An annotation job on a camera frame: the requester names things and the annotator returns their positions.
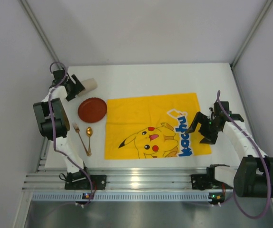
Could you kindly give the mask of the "beige paper cup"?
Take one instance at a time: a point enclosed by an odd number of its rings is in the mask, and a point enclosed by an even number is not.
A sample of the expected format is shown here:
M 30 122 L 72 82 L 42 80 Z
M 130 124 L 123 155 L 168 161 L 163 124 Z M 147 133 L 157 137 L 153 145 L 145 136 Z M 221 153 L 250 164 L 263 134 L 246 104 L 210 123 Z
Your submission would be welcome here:
M 84 96 L 85 94 L 95 90 L 97 88 L 97 82 L 94 78 L 86 79 L 81 81 L 81 84 L 84 86 L 84 90 L 82 90 L 78 96 Z

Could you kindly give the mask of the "yellow pikachu cloth placemat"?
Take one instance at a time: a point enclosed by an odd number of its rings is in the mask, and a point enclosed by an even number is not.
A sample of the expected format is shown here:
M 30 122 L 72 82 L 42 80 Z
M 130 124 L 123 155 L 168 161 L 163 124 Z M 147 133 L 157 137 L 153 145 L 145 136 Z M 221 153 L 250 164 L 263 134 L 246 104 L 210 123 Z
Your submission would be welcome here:
M 200 111 L 195 93 L 107 101 L 105 159 L 184 158 L 209 155 L 198 132 L 187 134 Z

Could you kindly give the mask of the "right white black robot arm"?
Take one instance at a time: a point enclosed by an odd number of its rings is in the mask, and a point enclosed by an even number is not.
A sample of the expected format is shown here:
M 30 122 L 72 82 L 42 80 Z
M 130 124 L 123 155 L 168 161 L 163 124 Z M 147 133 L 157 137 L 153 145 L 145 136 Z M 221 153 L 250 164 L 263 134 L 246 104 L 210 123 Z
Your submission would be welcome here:
M 218 133 L 222 132 L 230 140 L 238 155 L 237 169 L 225 164 L 212 164 L 206 168 L 204 180 L 196 178 L 195 189 L 207 189 L 209 183 L 224 183 L 234 189 L 238 197 L 273 198 L 273 157 L 269 157 L 248 133 L 244 119 L 229 109 L 228 101 L 215 102 L 211 116 L 197 112 L 187 132 L 196 127 L 203 136 L 201 144 L 214 145 Z

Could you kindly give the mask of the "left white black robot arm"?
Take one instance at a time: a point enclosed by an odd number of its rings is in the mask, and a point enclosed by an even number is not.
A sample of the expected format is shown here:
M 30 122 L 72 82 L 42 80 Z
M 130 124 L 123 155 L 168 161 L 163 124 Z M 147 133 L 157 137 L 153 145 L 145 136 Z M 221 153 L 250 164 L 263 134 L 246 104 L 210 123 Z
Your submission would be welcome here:
M 75 75 L 70 78 L 67 69 L 52 72 L 54 80 L 45 98 L 33 104 L 40 134 L 53 143 L 53 150 L 60 154 L 67 168 L 66 182 L 82 178 L 90 180 L 88 170 L 73 145 L 70 136 L 70 121 L 63 102 L 75 98 L 83 88 Z

